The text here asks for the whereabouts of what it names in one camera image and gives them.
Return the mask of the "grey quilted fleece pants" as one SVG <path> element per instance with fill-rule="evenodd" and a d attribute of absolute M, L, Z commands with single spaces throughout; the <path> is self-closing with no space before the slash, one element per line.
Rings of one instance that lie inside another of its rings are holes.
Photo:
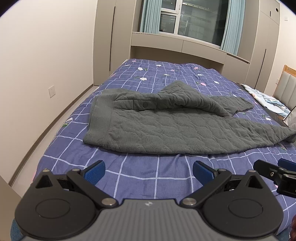
<path fill-rule="evenodd" d="M 85 144 L 123 153 L 216 155 L 292 142 L 295 130 L 237 118 L 242 97 L 208 96 L 181 81 L 158 93 L 106 89 L 93 99 Z"/>

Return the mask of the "white shopping bag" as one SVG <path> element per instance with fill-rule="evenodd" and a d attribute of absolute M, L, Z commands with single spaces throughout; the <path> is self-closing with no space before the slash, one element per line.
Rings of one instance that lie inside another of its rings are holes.
<path fill-rule="evenodd" d="M 286 127 L 296 130 L 296 106 L 290 111 L 290 113 L 284 118 L 283 123 Z"/>

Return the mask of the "light patterned pillow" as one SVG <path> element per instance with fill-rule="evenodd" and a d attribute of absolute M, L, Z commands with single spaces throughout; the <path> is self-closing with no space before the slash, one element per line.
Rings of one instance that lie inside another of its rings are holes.
<path fill-rule="evenodd" d="M 290 114 L 290 110 L 276 98 L 269 96 L 259 90 L 253 89 L 246 84 L 241 84 L 244 89 L 253 96 L 253 98 L 259 102 L 264 108 L 269 111 L 281 115 L 284 118 Z"/>

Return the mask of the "blue plaid floral bedspread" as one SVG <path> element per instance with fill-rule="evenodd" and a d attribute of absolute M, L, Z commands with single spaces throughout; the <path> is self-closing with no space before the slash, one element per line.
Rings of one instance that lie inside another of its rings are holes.
<path fill-rule="evenodd" d="M 193 175 L 192 165 L 195 161 L 202 161 L 215 169 L 227 169 L 233 174 L 244 174 L 257 160 L 272 164 L 277 164 L 282 158 L 295 161 L 294 143 L 284 141 L 274 146 L 239 153 L 198 156 L 118 153 L 83 143 L 83 137 L 88 131 L 92 101 L 102 91 L 124 88 L 156 93 L 174 81 L 182 81 L 205 95 L 242 97 L 254 107 L 237 113 L 237 118 L 268 125 L 277 124 L 248 92 L 214 69 L 193 63 L 175 64 L 130 59 L 123 62 L 69 116 L 45 150 L 38 163 L 37 172 L 48 169 L 54 174 L 64 174 L 71 169 L 84 169 L 95 161 L 102 160 L 106 165 L 106 173 L 97 186 L 117 200 L 181 200 L 201 187 L 201 183 Z"/>

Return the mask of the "grey padded headboard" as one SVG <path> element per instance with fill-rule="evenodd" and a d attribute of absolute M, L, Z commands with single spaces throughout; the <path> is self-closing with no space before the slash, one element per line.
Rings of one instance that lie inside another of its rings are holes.
<path fill-rule="evenodd" d="M 289 110 L 295 107 L 296 74 L 295 70 L 284 65 L 273 97 L 283 103 Z"/>

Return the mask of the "beige right wardrobe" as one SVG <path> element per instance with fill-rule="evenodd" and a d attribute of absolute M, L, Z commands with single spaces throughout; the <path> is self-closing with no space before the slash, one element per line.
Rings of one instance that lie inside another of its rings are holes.
<path fill-rule="evenodd" d="M 273 66 L 280 30 L 280 3 L 259 1 L 254 49 L 245 84 L 264 92 Z"/>

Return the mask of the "beige wardrobe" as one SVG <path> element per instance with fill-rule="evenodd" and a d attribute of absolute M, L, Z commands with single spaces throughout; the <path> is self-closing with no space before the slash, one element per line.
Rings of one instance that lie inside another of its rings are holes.
<path fill-rule="evenodd" d="M 280 3 L 259 1 L 254 49 L 245 84 L 264 92 L 273 66 L 280 30 Z"/>
<path fill-rule="evenodd" d="M 142 1 L 98 1 L 93 40 L 93 83 L 102 84 L 130 58 L 132 32 L 138 31 Z"/>

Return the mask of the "beige window cabinet shelf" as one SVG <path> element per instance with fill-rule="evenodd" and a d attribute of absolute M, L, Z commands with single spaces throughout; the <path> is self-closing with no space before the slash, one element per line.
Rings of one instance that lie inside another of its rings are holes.
<path fill-rule="evenodd" d="M 245 82 L 250 65 L 247 60 L 200 41 L 140 32 L 132 33 L 130 53 L 137 59 L 198 64 L 237 83 Z"/>

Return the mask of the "right teal curtain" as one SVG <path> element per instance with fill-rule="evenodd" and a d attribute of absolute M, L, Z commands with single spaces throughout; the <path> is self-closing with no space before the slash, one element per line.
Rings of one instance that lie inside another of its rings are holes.
<path fill-rule="evenodd" d="M 245 13 L 245 0 L 230 0 L 226 16 L 225 30 L 220 49 L 233 54 L 238 54 L 242 35 Z"/>

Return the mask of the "teal curtain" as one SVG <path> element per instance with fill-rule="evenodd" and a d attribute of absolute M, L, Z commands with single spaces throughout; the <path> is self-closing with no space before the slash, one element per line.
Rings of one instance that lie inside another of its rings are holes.
<path fill-rule="evenodd" d="M 233 54 L 238 54 L 242 35 L 245 13 L 245 0 L 230 0 L 226 16 L 225 30 L 220 49 Z"/>
<path fill-rule="evenodd" d="M 144 0 L 139 31 L 158 34 L 161 18 L 162 0 Z"/>

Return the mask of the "dark glass window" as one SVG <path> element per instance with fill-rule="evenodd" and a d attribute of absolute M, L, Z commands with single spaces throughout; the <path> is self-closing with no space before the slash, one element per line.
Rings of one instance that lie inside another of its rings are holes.
<path fill-rule="evenodd" d="M 162 1 L 159 31 L 220 46 L 228 7 L 223 0 Z"/>

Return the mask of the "left teal curtain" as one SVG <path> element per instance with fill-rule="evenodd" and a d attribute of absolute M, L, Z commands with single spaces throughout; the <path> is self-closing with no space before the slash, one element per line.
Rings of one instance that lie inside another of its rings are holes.
<path fill-rule="evenodd" d="M 139 31 L 158 34 L 161 18 L 162 0 L 144 0 Z"/>

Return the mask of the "beige left wardrobe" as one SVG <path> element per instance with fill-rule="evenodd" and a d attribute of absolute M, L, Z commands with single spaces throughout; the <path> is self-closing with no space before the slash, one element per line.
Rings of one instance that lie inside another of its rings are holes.
<path fill-rule="evenodd" d="M 93 40 L 93 83 L 102 84 L 130 58 L 132 32 L 138 31 L 142 1 L 98 1 Z"/>

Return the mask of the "white wall socket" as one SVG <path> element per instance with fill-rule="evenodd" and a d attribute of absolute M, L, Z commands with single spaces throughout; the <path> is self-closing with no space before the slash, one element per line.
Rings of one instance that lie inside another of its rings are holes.
<path fill-rule="evenodd" d="M 52 98 L 56 94 L 55 86 L 53 85 L 49 87 L 48 91 L 49 91 L 49 97 Z"/>

